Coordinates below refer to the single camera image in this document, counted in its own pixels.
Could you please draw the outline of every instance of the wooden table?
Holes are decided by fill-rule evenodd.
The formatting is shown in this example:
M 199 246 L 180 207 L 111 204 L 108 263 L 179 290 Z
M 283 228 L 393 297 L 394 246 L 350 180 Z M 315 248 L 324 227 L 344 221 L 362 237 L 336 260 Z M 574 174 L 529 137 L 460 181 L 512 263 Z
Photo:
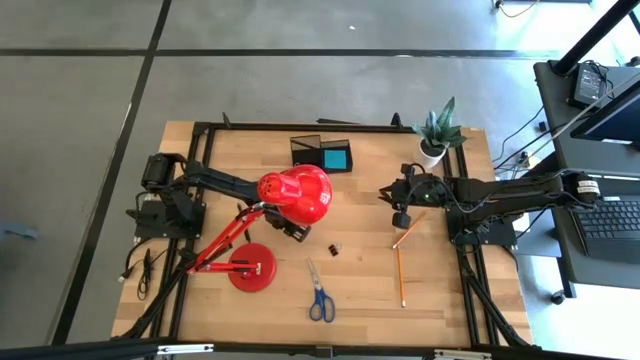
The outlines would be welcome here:
M 167 123 L 160 151 L 186 155 L 192 128 L 192 122 Z M 484 131 L 463 130 L 470 137 L 464 144 L 469 176 L 492 180 Z M 267 172 L 290 167 L 289 138 L 308 134 L 218 130 L 209 166 L 257 180 Z M 413 161 L 417 136 L 320 134 L 323 141 L 348 138 L 354 161 L 353 172 L 330 176 L 334 201 L 329 213 L 313 226 L 303 243 L 284 236 L 264 220 L 250 228 L 253 241 L 268 246 L 278 260 L 273 283 L 261 292 L 241 292 L 231 285 L 225 274 L 192 275 L 179 339 L 267 344 L 470 346 L 460 273 L 455 250 L 448 242 L 442 209 L 411 208 L 409 211 L 414 219 L 422 211 L 428 214 L 401 245 L 407 307 L 400 306 L 396 256 L 391 245 L 402 231 L 391 225 L 391 207 L 377 197 L 379 188 L 401 177 L 400 165 Z M 455 156 L 450 158 L 456 169 Z M 442 176 L 442 165 L 432 172 Z M 198 251 L 237 214 L 234 199 L 205 192 L 204 200 L 208 209 L 202 239 L 196 242 Z M 342 246 L 336 257 L 327 249 L 331 244 Z M 167 240 L 161 239 L 152 240 L 148 245 L 153 256 L 166 246 Z M 142 246 L 132 261 L 143 257 L 146 247 Z M 513 259 L 498 247 L 484 246 L 483 250 L 493 300 L 520 336 L 531 342 Z M 313 260 L 325 290 L 335 300 L 336 320 L 331 324 L 309 319 L 314 291 L 307 258 Z M 160 281 L 161 261 L 157 264 L 146 301 L 136 297 L 140 269 L 124 284 L 113 335 L 128 330 L 153 298 Z M 161 334 L 167 333 L 172 304 L 170 298 Z M 477 299 L 475 308 L 481 340 L 486 342 L 482 306 Z

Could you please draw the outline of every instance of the white plant pot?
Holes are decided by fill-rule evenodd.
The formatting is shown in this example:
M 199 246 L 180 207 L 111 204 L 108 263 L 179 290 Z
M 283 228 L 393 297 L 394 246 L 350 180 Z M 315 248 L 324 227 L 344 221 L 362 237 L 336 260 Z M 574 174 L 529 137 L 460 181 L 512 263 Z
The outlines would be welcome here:
M 424 166 L 425 169 L 431 169 L 432 167 L 438 165 L 438 162 L 440 162 L 440 160 L 442 159 L 444 154 L 447 152 L 447 150 L 446 149 L 443 150 L 438 156 L 430 156 L 425 154 L 424 151 L 422 151 L 422 147 L 420 146 L 421 142 L 422 140 L 418 141 L 418 146 L 416 146 L 416 151 L 415 151 L 413 160 L 418 164 L 421 164 L 422 166 Z

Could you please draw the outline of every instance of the blue scissors handle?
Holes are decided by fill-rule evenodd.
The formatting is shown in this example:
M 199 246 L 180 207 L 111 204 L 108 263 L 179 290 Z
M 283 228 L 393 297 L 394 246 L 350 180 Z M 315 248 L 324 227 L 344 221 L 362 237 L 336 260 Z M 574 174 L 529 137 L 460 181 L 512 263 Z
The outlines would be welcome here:
M 333 299 L 328 296 L 323 289 L 316 289 L 316 300 L 311 305 L 309 317 L 313 321 L 324 319 L 325 322 L 332 322 L 336 317 L 336 306 Z

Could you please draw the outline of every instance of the red lamp shade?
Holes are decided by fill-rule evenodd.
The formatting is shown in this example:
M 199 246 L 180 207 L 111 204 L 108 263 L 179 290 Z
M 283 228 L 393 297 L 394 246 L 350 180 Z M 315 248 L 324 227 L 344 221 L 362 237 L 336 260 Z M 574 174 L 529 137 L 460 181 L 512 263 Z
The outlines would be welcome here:
M 333 199 L 329 176 L 317 166 L 299 165 L 281 174 L 269 173 L 258 182 L 258 196 L 276 205 L 282 216 L 298 225 L 311 225 L 329 210 Z

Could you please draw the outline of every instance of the teal square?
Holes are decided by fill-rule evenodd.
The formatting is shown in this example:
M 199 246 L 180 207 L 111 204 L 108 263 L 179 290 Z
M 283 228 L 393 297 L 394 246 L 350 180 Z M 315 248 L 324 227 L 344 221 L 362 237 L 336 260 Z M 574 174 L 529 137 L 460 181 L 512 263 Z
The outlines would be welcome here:
M 346 169 L 347 152 L 345 150 L 325 150 L 324 167 L 326 169 Z

